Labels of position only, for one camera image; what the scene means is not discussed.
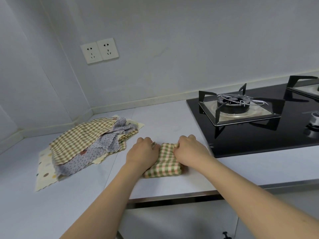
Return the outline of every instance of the wall socket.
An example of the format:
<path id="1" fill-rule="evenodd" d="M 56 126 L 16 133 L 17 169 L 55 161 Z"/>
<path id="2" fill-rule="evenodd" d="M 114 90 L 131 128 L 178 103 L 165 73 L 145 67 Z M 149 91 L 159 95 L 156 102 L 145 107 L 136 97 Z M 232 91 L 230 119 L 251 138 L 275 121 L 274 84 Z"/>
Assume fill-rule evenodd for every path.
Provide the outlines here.
<path id="1" fill-rule="evenodd" d="M 97 41 L 103 60 L 110 60 L 119 56 L 113 38 Z"/>
<path id="2" fill-rule="evenodd" d="M 102 61 L 102 56 L 96 42 L 83 44 L 80 46 L 85 57 L 86 63 L 91 64 Z"/>

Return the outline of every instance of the cabinet handle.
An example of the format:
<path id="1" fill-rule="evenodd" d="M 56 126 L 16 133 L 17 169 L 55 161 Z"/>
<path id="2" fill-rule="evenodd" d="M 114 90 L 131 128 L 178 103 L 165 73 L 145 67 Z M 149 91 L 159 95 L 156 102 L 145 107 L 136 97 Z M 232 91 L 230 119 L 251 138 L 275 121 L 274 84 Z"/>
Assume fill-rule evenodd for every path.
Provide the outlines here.
<path id="1" fill-rule="evenodd" d="M 224 234 L 224 236 L 225 236 L 224 239 L 232 239 L 231 237 L 227 236 L 227 232 L 226 232 L 226 231 L 224 231 L 223 234 Z"/>

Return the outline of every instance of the countertop edge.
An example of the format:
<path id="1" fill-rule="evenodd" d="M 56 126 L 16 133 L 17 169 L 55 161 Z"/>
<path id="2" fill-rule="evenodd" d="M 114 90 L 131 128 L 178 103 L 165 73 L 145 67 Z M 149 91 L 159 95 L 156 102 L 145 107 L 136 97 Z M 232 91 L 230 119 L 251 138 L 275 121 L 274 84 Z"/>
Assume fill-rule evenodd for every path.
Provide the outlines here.
<path id="1" fill-rule="evenodd" d="M 260 185 L 272 194 L 283 194 L 319 189 L 319 179 L 301 180 L 269 185 Z M 193 192 L 176 195 L 164 195 L 148 198 L 130 199 L 126 209 L 137 209 L 163 205 L 178 205 L 224 199 L 217 190 Z"/>

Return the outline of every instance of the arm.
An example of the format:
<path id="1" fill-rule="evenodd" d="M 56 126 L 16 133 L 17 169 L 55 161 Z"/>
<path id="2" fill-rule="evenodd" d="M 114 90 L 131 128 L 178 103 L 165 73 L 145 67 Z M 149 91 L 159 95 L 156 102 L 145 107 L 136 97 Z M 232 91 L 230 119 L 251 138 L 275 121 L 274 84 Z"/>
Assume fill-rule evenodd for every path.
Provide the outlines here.
<path id="1" fill-rule="evenodd" d="M 116 177 L 60 239 L 114 239 L 130 194 L 141 175 L 157 160 L 160 145 L 138 138 Z"/>
<path id="2" fill-rule="evenodd" d="M 181 136 L 174 154 L 203 174 L 257 238 L 319 238 L 319 221 L 278 200 L 212 157 L 194 135 Z"/>

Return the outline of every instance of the gray polka dot cloth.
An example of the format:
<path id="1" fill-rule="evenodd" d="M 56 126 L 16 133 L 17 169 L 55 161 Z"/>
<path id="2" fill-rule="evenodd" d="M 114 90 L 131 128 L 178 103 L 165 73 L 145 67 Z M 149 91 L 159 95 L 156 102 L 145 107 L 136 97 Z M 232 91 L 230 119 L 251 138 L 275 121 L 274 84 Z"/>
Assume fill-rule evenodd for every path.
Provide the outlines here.
<path id="1" fill-rule="evenodd" d="M 64 175 L 69 176 L 85 168 L 91 164 L 93 160 L 107 152 L 116 152 L 120 150 L 118 142 L 118 134 L 127 134 L 137 129 L 137 125 L 126 125 L 126 119 L 119 117 L 114 123 L 112 129 L 107 133 L 101 135 L 93 144 L 83 150 L 81 153 L 75 155 L 70 161 L 65 164 L 54 165 L 56 176 Z"/>

